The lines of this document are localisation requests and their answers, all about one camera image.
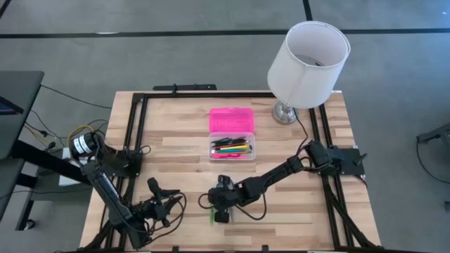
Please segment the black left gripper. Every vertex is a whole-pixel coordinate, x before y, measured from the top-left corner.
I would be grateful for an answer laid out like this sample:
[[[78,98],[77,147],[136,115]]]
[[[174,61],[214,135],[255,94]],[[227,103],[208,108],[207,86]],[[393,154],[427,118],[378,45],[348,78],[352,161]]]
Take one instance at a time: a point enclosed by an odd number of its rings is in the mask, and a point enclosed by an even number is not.
[[[176,204],[179,204],[182,195],[177,195],[180,190],[163,190],[159,187],[157,180],[152,177],[147,180],[148,187],[153,196],[143,202],[132,206],[133,213],[139,219],[153,219],[160,221],[164,228],[170,227],[167,215]]]

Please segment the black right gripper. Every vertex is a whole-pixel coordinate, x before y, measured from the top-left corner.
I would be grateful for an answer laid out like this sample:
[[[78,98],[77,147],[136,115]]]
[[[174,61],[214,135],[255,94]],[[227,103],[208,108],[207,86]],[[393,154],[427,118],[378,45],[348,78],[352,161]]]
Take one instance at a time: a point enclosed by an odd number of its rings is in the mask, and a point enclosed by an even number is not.
[[[216,187],[210,188],[207,193],[210,207],[214,209],[214,222],[228,223],[231,219],[230,209],[233,207],[246,214],[240,205],[243,201],[243,182],[244,180],[234,183],[229,176],[218,176]]]

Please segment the black marker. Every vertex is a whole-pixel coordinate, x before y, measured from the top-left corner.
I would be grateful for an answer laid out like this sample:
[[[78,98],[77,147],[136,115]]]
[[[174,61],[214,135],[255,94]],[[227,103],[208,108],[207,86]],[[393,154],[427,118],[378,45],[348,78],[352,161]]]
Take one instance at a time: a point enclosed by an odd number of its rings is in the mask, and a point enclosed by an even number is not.
[[[233,143],[242,143],[242,142],[245,142],[245,141],[246,141],[245,137],[240,137],[240,138],[226,137],[226,138],[221,138],[221,139],[212,141],[212,143],[214,145],[231,145]]]

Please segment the clear supply box pink lid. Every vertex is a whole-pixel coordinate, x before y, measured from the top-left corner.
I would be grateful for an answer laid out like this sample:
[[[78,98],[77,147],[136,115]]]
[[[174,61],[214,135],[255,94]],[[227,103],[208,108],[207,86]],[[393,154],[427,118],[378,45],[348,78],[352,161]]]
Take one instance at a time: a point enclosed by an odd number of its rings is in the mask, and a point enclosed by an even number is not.
[[[255,120],[254,112],[251,108],[212,108],[209,116],[209,152],[208,157],[212,161],[230,160],[225,158],[212,158],[212,151],[218,148],[212,147],[212,141],[221,138],[245,137],[246,145],[250,145],[252,153],[240,153],[240,156],[247,156],[250,161],[256,157],[255,141]]]

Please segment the white control box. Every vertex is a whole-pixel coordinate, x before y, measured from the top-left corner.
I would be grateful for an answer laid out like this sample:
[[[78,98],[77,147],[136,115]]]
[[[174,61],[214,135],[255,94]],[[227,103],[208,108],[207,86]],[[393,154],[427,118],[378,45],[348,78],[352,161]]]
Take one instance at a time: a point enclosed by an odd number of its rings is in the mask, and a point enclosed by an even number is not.
[[[63,160],[65,160],[66,162],[69,162],[71,165],[75,165],[76,167],[80,167],[81,164],[86,164],[86,161],[81,161],[81,162],[77,163],[75,160],[73,160],[71,157],[69,148],[63,148],[61,158]],[[76,185],[76,184],[80,184],[80,182],[70,179],[68,177],[62,176],[62,175],[59,176],[59,182],[58,182],[59,186],[65,187],[65,186],[72,186],[72,185]]]

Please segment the black mounting bar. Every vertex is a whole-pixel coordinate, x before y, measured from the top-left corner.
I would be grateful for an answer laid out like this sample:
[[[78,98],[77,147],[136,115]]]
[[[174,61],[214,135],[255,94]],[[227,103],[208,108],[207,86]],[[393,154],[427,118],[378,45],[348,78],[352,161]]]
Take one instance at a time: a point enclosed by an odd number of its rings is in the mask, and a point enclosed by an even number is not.
[[[167,86],[154,86],[154,91],[170,91],[176,93],[178,91],[216,91],[217,86],[215,84],[186,84],[186,85],[167,85]]]

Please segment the white shade silver table lamp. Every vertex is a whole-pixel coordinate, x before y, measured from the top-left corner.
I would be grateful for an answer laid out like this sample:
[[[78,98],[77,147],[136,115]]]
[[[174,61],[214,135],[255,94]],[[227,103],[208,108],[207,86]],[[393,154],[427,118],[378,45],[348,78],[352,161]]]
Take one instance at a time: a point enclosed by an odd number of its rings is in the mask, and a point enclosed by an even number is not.
[[[279,124],[292,124],[298,110],[325,103],[351,52],[347,37],[325,22],[300,22],[288,30],[267,73],[278,99],[272,110]]]

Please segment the grey desk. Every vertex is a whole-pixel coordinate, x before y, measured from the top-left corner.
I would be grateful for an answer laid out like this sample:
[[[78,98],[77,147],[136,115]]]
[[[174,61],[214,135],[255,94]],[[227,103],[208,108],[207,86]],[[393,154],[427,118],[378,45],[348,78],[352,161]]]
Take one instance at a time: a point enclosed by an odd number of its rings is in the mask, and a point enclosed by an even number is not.
[[[25,121],[39,93],[44,72],[0,70],[0,96],[23,109],[21,115],[0,115],[0,221],[22,174],[25,161],[11,157]]]

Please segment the dark blue device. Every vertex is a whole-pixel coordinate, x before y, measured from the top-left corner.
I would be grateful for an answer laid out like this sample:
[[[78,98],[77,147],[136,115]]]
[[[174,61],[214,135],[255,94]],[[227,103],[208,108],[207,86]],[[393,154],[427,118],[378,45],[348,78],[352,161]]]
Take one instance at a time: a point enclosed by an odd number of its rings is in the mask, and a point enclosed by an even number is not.
[[[21,115],[23,109],[0,96],[0,115]]]

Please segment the grey furniture leg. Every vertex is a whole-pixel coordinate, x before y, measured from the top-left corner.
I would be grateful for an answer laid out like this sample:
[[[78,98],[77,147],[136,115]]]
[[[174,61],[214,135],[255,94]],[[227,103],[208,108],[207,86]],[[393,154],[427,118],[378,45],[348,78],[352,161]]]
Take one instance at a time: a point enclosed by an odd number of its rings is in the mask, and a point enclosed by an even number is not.
[[[450,124],[445,124],[432,131],[420,134],[416,139],[420,144],[427,143],[433,139],[441,139],[444,145],[450,146]]]

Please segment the black aluminium table frame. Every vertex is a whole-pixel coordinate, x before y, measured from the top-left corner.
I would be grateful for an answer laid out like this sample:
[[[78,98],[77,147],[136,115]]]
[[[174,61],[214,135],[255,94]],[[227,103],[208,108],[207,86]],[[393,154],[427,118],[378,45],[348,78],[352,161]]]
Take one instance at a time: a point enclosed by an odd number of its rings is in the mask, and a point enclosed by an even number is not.
[[[115,148],[141,140],[150,146],[131,201],[151,194],[147,180],[162,188],[179,189],[187,197],[182,222],[158,230],[146,251],[245,251],[263,245],[277,250],[332,249],[330,219],[317,174],[302,172],[270,187],[264,200],[235,209],[236,223],[210,225],[206,192],[221,174],[240,181],[259,176],[294,155],[304,139],[319,139],[342,148],[355,145],[342,93],[335,92],[324,106],[301,110],[300,121],[277,124],[272,115],[276,99],[263,91],[194,91],[177,95],[153,93],[147,103],[119,91],[110,113],[106,141]],[[212,108],[251,108],[254,112],[256,157],[250,161],[212,161],[209,116]]]

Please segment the black desk leg frame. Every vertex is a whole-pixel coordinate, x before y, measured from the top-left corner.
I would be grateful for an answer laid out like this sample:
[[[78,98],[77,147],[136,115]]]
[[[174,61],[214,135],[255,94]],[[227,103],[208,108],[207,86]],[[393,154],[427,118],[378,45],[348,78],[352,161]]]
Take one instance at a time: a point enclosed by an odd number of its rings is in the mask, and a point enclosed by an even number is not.
[[[90,186],[89,180],[84,177],[81,173],[79,167],[70,164],[69,162],[62,160],[46,151],[39,150],[38,148],[27,144],[23,141],[16,141],[11,149],[11,157],[19,158],[25,162],[32,163],[38,167],[49,169],[50,171],[56,172],[62,176],[68,177],[69,179],[78,181],[85,185]],[[27,229],[27,223],[30,222],[29,216],[32,210],[34,201],[32,200],[32,195],[34,194],[34,187],[37,183],[36,176],[28,176],[21,174],[18,177],[17,183],[21,186],[28,187],[32,192],[27,196],[27,201],[25,206],[20,213],[18,223],[15,227],[17,231],[23,231]]]

